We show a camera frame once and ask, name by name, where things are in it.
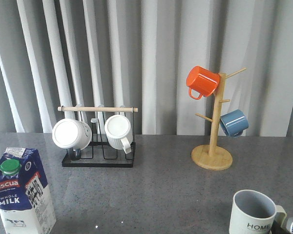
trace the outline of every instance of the wooden dowel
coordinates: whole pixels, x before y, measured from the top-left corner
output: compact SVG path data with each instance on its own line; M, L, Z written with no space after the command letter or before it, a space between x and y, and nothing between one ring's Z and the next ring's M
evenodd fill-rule
M236 74L238 74L238 73L240 73L240 72L243 72L243 71L245 71L246 70L246 67L245 68L242 68L241 70L239 70L239 71L236 71L236 72L234 72L234 73L231 73L230 75L227 75L226 76L226 79L228 79L229 77L233 77L234 75L236 75Z
M219 101L219 103L223 103L223 102L230 102L230 99L224 99L224 100Z
M138 112L137 107L75 107L59 106L58 111L89 111L89 112Z
M225 91L225 83L226 83L226 74L219 73L220 81L217 86L217 92L214 101L214 110L213 110L213 123L211 124L210 129L210 139L209 139L209 156L214 157L216 154L216 147L217 147L217 138L218 138L218 128L219 128L219 120L220 120L220 113L221 113L221 100L224 97Z
M209 122L212 122L212 123L213 123L213 120L212 120L211 118L208 118L208 117L206 117L206 116L204 116L204 115L201 115L201 114L199 114L199 113L195 113L195 115L196 115L196 116L199 116L199 117L201 117L201 118L204 118L204 119L208 120Z

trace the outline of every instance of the white mug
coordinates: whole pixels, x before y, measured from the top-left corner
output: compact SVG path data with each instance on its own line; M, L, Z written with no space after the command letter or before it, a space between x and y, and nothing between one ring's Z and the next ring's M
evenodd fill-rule
M282 206L255 190L240 190L233 196L230 234L269 234L273 220L282 225L287 213Z
M60 120L52 129L54 143L63 149L83 150L89 145L91 136L88 124L71 118Z
M128 118L113 115L107 119L104 130L110 146L117 150L123 149L126 154L131 152L132 131Z

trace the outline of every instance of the wooden pole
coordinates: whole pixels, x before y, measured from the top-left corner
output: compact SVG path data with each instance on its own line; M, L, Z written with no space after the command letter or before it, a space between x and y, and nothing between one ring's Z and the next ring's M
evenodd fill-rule
M58 111L89 111L89 112L138 112L136 107L75 107L59 106Z
M209 122L213 122L213 120L212 120L211 118L208 118L208 117L206 117L206 116L204 116L204 115L201 115L201 114L199 114L199 113L195 113L195 115L196 115L196 116L199 116L199 117L201 117L201 118L204 118L204 119L206 119L206 120L209 121Z
M215 154L218 138L219 120L221 114L222 100L224 97L226 73L219 73L220 81L215 93L214 110L213 110L213 122L211 124L210 140L209 140L209 156Z

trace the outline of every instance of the blue mug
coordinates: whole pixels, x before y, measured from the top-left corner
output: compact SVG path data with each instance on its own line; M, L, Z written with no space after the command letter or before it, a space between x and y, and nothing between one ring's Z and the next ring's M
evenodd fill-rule
M249 127L249 122L242 111L235 110L220 117L220 126L226 136L239 137Z

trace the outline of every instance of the mug handle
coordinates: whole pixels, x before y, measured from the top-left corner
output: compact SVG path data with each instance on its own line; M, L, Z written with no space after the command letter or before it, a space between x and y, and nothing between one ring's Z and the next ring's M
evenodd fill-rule
M199 97L194 97L193 95L192 95L192 89L191 88L189 88L189 96L191 97L191 98L193 98L193 99L195 99L195 100L199 100L199 99L201 99L201 97L203 96L203 94L200 94L200 96Z
M287 213L285 212L284 208L280 205L276 205L277 214L275 215L274 219L275 221L280 224L280 226L283 226L283 222L285 218L287 217Z
M79 160L82 157L82 153L81 153L80 149L73 150L73 148L68 148L67 154L68 154L70 160L72 160L72 161Z
M131 152L131 146L129 144L127 137L124 137L123 139L121 139L121 141L123 144L123 150L125 151L125 154L129 154Z
M234 138L236 138L236 137L239 137L239 136L241 136L241 135L242 135L242 133L243 133L243 131L241 131L241 132L239 132L239 133L236 133L236 134L234 134L232 137L234 137Z

